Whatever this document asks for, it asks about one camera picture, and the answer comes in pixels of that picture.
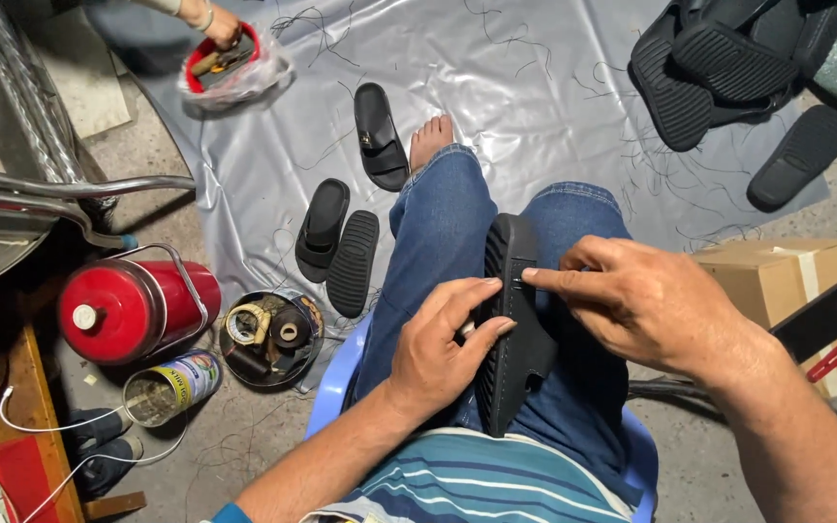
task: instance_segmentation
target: thermos lid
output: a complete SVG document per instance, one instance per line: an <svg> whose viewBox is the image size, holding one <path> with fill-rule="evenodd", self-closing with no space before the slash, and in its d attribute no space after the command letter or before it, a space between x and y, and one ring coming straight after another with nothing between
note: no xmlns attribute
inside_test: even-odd
<svg viewBox="0 0 837 523"><path fill-rule="evenodd" d="M156 281L133 261L102 260L70 276L57 305L61 331L77 354L120 365L155 348L166 323Z"/></svg>

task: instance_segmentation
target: phone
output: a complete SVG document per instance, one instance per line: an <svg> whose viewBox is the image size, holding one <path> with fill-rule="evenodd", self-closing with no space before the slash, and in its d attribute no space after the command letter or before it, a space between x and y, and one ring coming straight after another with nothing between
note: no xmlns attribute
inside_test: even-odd
<svg viewBox="0 0 837 523"><path fill-rule="evenodd" d="M837 339L837 283L770 329L796 362L803 363Z"/></svg>

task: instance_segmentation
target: red scissors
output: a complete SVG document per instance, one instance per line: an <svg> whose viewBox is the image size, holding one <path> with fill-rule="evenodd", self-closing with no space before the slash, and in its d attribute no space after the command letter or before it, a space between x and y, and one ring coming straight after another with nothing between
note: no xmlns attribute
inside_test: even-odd
<svg viewBox="0 0 837 523"><path fill-rule="evenodd" d="M822 378L825 378L826 374L832 372L832 370L836 367L837 345L825 357L820 359L819 363L816 363L811 369L809 369L809 372L806 373L806 378L809 380L810 384L814 384Z"/></svg>

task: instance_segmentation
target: red thermos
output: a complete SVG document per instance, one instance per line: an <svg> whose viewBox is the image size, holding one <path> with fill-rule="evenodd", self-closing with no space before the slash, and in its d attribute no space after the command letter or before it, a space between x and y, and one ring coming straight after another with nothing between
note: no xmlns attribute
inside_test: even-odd
<svg viewBox="0 0 837 523"><path fill-rule="evenodd" d="M121 259L152 246L173 260ZM215 321L220 307L218 281L208 269L180 260L170 246L151 244L73 273L57 314L77 354L100 365L121 365L197 334Z"/></svg>

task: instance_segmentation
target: blue jeans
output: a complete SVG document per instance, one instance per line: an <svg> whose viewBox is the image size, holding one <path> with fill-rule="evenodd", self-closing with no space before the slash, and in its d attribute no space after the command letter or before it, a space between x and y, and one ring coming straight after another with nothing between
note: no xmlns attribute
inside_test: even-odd
<svg viewBox="0 0 837 523"><path fill-rule="evenodd" d="M389 377L400 329L436 285L482 277L483 244L496 213L480 164L463 145L438 151L405 184L389 211L396 245L367 334L355 399ZM629 237L616 200L594 185L549 185L522 215L538 236L542 268L557 269L561 255L586 234ZM560 345L557 363L541 388L528 395L508 432L563 452L623 501L638 505L641 493L622 478L628 459L620 438L628 394L625 361L604 350L546 292L539 291L537 305L542 325ZM434 422L482 432L473 387Z"/></svg>

